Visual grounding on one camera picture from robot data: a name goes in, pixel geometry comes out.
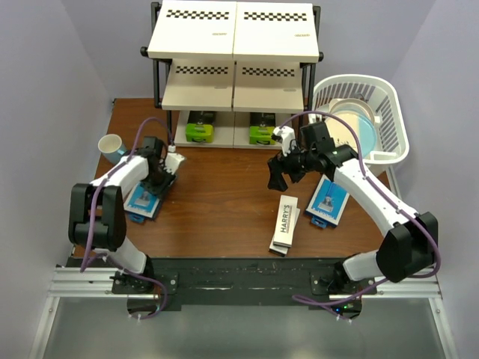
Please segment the blue booklet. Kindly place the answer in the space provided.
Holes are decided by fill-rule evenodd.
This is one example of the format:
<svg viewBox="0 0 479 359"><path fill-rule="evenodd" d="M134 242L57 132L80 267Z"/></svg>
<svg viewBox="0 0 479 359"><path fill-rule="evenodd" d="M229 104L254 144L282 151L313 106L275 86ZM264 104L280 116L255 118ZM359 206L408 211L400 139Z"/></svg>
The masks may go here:
<svg viewBox="0 0 479 359"><path fill-rule="evenodd" d="M126 217L139 224L145 221L155 221L170 188L171 186L165 188L160 194L152 194L141 183L138 183L124 201L123 208Z"/></svg>

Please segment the white Harry's razor box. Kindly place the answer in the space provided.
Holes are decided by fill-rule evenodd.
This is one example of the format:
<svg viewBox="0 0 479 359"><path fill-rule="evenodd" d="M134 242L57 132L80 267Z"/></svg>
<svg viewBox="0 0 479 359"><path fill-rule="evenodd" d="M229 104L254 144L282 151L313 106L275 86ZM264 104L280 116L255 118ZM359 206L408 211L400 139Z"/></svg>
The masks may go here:
<svg viewBox="0 0 479 359"><path fill-rule="evenodd" d="M271 252L283 257L287 255L293 244L293 234L299 214L298 198L282 195L278 206L275 230L269 245Z"/></svg>

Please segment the blue razor package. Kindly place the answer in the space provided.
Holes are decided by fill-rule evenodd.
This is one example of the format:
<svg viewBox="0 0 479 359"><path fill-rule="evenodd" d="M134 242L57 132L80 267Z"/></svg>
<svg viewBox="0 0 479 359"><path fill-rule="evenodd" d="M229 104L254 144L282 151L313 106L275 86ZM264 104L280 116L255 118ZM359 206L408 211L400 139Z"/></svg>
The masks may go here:
<svg viewBox="0 0 479 359"><path fill-rule="evenodd" d="M320 228L337 227L343 215L349 193L323 175L305 208L311 223Z"/></svg>

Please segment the black green razor package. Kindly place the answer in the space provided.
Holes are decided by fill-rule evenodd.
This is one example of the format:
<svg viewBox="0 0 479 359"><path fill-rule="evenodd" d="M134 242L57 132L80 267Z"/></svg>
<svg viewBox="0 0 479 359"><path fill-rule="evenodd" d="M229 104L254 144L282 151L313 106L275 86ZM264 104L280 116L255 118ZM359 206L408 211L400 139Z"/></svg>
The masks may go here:
<svg viewBox="0 0 479 359"><path fill-rule="evenodd" d="M276 119L273 113L250 113L249 120L249 143L261 145L274 145L272 132L275 128Z"/></svg>

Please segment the black green razor box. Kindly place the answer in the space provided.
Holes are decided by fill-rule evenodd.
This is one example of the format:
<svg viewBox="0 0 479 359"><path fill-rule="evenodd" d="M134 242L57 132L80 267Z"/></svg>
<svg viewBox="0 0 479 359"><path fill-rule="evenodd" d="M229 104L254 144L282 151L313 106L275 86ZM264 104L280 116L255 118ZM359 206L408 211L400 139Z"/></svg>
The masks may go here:
<svg viewBox="0 0 479 359"><path fill-rule="evenodd" d="M190 111L186 124L186 140L196 143L212 143L214 140L216 113L214 111Z"/></svg>

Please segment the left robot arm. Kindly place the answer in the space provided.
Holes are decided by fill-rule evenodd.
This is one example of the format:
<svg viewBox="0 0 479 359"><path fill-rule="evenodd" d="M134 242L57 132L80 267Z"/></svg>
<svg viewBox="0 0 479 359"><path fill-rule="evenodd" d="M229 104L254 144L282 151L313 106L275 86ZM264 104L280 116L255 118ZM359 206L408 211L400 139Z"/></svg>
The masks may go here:
<svg viewBox="0 0 479 359"><path fill-rule="evenodd" d="M100 178L72 187L68 238L85 250L80 271L89 266L89 253L94 251L118 267L123 285L138 293L153 291L152 260L126 234L124 199L143 187L162 200L185 160L174 145L150 136L139 148L121 151L118 163Z"/></svg>

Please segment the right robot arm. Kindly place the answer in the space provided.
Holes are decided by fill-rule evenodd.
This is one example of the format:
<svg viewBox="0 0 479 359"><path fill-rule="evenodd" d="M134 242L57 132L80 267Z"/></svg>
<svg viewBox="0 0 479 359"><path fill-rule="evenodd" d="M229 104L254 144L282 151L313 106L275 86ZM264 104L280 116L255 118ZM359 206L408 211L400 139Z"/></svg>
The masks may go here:
<svg viewBox="0 0 479 359"><path fill-rule="evenodd" d="M420 277L420 271L441 265L439 224L430 213L419 213L385 187L365 166L351 146L337 146L324 123L302 127L303 144L297 144L293 129L278 126L272 138L281 144L280 152L268 161L268 187L286 191L284 176L300 181L309 172L326 175L351 195L372 218L383 236L378 249L354 254L335 266L333 284L349 294L360 280L383 276L398 283L407 277Z"/></svg>

